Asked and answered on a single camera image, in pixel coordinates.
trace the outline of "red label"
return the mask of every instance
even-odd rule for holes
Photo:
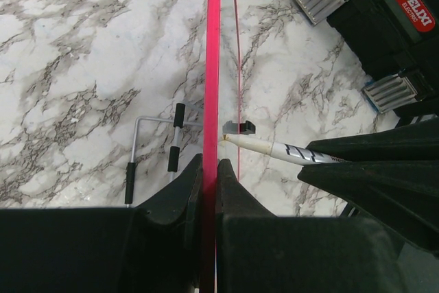
[[[432,31],[436,22],[422,0],[396,0],[419,32]]]

